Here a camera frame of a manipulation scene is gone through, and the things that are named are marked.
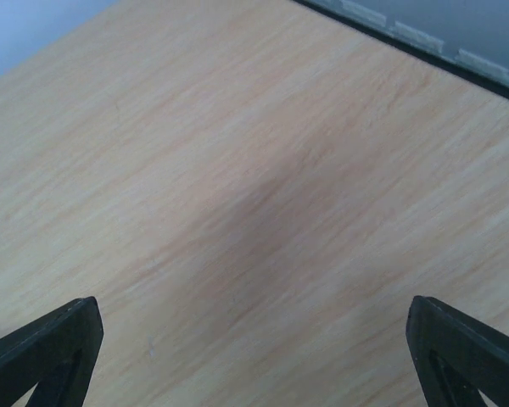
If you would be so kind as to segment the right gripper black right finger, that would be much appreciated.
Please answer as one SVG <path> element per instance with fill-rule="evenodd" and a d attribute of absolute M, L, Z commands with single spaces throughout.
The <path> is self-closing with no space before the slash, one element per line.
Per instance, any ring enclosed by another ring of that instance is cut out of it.
<path fill-rule="evenodd" d="M 433 298 L 416 296 L 406 340 L 429 406 L 509 406 L 509 337 Z"/>

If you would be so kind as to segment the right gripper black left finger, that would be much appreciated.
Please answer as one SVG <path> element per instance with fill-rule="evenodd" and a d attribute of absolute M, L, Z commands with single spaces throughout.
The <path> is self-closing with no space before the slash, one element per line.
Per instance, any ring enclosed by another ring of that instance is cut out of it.
<path fill-rule="evenodd" d="M 94 297 L 76 298 L 0 338 L 0 406 L 82 406 L 103 341 Z"/>

